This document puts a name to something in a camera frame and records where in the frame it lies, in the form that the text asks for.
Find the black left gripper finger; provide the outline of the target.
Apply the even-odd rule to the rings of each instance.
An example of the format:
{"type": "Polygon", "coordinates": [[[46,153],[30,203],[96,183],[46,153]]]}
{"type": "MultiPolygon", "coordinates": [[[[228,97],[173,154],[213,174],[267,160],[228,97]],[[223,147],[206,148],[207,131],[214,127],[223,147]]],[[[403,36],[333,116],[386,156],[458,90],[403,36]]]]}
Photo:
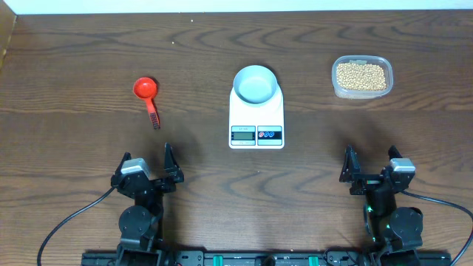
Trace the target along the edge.
{"type": "Polygon", "coordinates": [[[170,143],[165,143],[164,169],[168,175],[168,178],[172,180],[173,183],[184,182],[184,173],[174,158],[170,143]]]}
{"type": "Polygon", "coordinates": [[[123,164],[127,161],[127,160],[130,160],[131,159],[131,154],[129,152],[125,152],[118,167],[116,168],[115,170],[115,175],[121,175],[121,169],[123,167],[123,164]]]}

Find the red plastic measuring scoop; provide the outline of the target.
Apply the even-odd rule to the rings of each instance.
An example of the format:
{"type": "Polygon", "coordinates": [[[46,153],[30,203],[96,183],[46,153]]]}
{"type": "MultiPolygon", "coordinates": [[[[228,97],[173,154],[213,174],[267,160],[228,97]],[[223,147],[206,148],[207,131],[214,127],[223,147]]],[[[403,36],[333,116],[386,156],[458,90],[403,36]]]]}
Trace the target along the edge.
{"type": "Polygon", "coordinates": [[[147,112],[154,129],[160,128],[160,119],[157,113],[157,108],[154,104],[154,98],[157,95],[157,89],[157,83],[148,77],[138,78],[133,86],[134,94],[146,105],[147,112]]]}

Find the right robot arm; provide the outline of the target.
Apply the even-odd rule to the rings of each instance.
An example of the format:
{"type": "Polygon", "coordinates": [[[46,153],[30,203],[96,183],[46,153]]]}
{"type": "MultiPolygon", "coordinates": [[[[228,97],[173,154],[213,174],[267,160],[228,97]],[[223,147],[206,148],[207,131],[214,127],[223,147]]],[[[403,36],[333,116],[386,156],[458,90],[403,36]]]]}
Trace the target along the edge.
{"type": "Polygon", "coordinates": [[[364,224],[374,245],[359,259],[362,265],[395,265],[420,259],[411,256],[423,244],[423,214],[418,208],[398,207],[395,195],[404,192],[415,166],[395,146],[388,150],[389,165],[378,174],[364,174],[352,146],[345,149],[339,181],[351,184],[350,194],[365,196],[364,224]]]}

